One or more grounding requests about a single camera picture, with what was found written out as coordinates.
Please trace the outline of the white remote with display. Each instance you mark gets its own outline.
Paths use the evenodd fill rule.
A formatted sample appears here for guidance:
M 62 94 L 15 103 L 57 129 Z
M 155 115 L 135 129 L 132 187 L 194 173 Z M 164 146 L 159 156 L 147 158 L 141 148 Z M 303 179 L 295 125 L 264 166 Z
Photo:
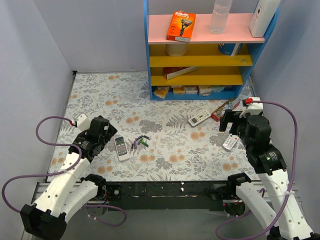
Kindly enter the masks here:
M 117 152 L 117 157 L 120 162 L 125 162 L 130 159 L 130 154 L 125 143 L 124 137 L 119 136 L 114 139 L 115 149 Z

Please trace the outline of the white rectangular device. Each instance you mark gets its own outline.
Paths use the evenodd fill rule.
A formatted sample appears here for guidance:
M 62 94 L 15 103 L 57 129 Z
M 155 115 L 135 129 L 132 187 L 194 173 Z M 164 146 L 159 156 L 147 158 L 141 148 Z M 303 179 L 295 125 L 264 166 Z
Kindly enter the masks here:
M 249 24 L 249 31 L 254 38 L 264 36 L 281 0 L 259 0 Z

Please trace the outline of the clear plastic bottle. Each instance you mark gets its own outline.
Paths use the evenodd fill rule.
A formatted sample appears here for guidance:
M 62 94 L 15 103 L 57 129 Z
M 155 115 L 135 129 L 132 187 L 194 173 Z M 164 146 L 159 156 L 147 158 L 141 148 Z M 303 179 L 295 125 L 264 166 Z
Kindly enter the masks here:
M 211 15 L 209 31 L 222 34 L 225 30 L 233 0 L 215 0 Z

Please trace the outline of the orange razor box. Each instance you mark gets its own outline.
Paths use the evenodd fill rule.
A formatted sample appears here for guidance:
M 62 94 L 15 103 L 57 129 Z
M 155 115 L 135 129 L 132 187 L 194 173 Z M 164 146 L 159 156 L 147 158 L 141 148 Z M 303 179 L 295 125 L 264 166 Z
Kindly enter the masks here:
M 189 43 L 195 26 L 196 14 L 184 11 L 175 11 L 169 24 L 166 39 Z

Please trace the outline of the white cup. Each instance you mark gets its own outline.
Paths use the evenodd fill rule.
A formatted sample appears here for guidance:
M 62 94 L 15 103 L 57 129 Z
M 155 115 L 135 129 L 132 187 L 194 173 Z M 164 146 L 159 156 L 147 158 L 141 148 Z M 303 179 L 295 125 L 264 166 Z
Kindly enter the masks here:
M 188 44 L 167 44 L 165 51 L 170 57 L 182 57 L 188 52 Z

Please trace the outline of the red white carton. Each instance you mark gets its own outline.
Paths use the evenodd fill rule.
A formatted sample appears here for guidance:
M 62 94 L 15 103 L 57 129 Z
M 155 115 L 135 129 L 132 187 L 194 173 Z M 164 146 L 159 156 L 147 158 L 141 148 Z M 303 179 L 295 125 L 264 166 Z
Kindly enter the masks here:
M 194 71 L 197 71 L 199 68 L 196 66 L 188 67 L 164 67 L 162 69 L 162 74 L 166 80 L 170 80 Z

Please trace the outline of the yellow sponge pack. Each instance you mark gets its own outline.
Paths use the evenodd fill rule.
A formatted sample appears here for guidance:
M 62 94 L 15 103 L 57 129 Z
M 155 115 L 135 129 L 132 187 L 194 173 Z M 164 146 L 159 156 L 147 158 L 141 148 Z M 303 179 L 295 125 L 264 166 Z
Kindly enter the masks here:
M 158 98 L 165 99 L 169 90 L 168 89 L 157 89 L 154 91 L 154 95 Z

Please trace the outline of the blue white can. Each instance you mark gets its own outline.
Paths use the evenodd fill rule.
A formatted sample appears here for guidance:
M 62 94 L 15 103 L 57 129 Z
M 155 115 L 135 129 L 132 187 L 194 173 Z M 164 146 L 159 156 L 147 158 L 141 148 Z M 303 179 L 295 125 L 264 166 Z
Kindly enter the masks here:
M 242 43 L 219 43 L 218 50 L 226 56 L 235 56 L 242 48 Z

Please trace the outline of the small white remote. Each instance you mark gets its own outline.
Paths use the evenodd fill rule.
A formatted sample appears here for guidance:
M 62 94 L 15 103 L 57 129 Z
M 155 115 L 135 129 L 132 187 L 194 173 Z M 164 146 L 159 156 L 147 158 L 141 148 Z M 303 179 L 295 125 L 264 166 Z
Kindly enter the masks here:
M 236 145 L 236 143 L 238 142 L 239 137 L 237 135 L 233 135 L 233 134 L 229 134 L 229 136 L 227 137 L 227 139 L 224 141 L 224 143 L 222 144 L 222 147 L 226 150 L 226 151 L 231 151 L 234 146 Z

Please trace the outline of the orange white sponge pack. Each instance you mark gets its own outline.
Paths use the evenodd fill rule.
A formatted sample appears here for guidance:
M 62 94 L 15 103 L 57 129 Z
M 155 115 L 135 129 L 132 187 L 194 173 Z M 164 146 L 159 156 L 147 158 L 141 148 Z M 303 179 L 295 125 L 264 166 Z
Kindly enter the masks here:
M 175 95 L 185 95 L 186 91 L 183 86 L 173 86 L 172 91 Z

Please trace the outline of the blue shelf unit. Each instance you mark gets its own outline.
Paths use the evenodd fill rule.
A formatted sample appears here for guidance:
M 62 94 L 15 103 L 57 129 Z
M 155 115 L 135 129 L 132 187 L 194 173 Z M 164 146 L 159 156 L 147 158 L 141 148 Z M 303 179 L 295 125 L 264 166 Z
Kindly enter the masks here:
M 172 16 L 151 15 L 149 2 L 143 2 L 144 40 L 148 71 L 149 94 L 152 101 L 161 98 L 154 95 L 161 86 L 225 86 L 222 92 L 207 96 L 199 94 L 174 94 L 170 90 L 164 100 L 227 100 L 239 96 L 261 56 L 276 26 L 279 10 L 273 15 L 263 37 L 252 37 L 250 13 L 231 13 L 222 34 L 209 31 L 210 14 L 197 14 L 192 38 L 184 56 L 171 57 L 166 45 L 179 44 L 166 39 Z M 219 44 L 242 44 L 237 55 L 220 53 Z M 198 67 L 198 70 L 166 80 L 165 67 Z

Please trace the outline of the red white toothpaste box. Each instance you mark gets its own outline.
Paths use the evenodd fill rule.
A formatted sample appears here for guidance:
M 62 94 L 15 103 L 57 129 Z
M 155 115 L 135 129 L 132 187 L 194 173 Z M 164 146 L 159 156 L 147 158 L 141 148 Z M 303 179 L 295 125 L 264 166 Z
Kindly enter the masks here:
M 241 100 L 237 97 L 232 97 L 231 99 L 227 100 L 225 103 L 223 103 L 220 107 L 218 107 L 216 110 L 214 110 L 211 113 L 211 118 L 215 120 L 216 122 L 220 121 L 220 118 L 224 115 L 226 110 L 234 110 L 236 109 Z

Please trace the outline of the floral table mat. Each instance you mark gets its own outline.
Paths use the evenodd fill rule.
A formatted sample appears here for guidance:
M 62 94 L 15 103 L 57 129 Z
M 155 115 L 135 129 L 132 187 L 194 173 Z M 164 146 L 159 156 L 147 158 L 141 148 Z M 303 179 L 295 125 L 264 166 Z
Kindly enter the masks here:
M 223 148 L 227 132 L 207 119 L 196 127 L 188 119 L 222 105 L 220 100 L 150 100 L 146 72 L 97 73 L 75 76 L 65 116 L 110 120 L 128 147 L 146 135 L 148 147 L 130 150 L 130 159 L 120 162 L 115 143 L 104 150 L 83 172 L 98 174 L 108 181 L 222 181 L 244 172 L 257 180 L 243 145 Z

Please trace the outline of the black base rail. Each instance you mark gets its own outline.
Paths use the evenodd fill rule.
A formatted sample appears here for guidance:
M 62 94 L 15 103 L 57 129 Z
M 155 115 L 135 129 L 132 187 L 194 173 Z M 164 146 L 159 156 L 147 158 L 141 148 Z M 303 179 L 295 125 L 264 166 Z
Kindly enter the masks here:
M 210 210 L 239 203 L 227 189 L 227 181 L 120 181 L 107 182 L 107 203 L 123 210 Z

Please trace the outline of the white air conditioner remote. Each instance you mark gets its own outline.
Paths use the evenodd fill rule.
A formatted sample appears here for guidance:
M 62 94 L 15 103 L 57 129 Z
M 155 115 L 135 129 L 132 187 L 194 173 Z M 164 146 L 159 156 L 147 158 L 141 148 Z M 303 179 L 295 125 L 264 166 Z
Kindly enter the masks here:
M 209 112 L 208 110 L 202 110 L 201 112 L 197 113 L 196 115 L 190 117 L 187 122 L 192 127 L 195 127 L 195 126 L 201 124 L 202 122 L 204 122 L 205 120 L 207 120 L 208 118 L 210 118 L 211 114 L 212 113 Z

